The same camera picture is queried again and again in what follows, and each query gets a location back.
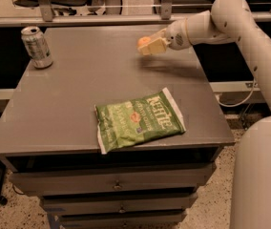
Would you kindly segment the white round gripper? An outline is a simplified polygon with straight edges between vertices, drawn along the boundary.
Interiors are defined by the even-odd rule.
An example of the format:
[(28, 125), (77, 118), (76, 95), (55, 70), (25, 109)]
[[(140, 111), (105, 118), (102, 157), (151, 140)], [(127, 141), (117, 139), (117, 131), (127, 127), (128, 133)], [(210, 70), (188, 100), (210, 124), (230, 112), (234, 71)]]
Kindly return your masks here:
[(141, 47), (138, 52), (142, 55), (153, 55), (172, 50), (184, 50), (192, 46), (187, 34), (186, 20), (177, 20), (167, 27), (150, 35), (151, 41)]

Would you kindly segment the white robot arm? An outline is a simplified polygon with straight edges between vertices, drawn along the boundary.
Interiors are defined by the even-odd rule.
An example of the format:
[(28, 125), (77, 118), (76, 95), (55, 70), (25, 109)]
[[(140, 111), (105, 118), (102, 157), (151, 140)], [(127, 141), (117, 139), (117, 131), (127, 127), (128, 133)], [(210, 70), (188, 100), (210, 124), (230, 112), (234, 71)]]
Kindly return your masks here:
[[(210, 10), (140, 38), (137, 48), (151, 55), (227, 41), (237, 44), (271, 112), (271, 38), (246, 0), (215, 0)], [(230, 229), (271, 229), (271, 115), (244, 133), (236, 151)]]

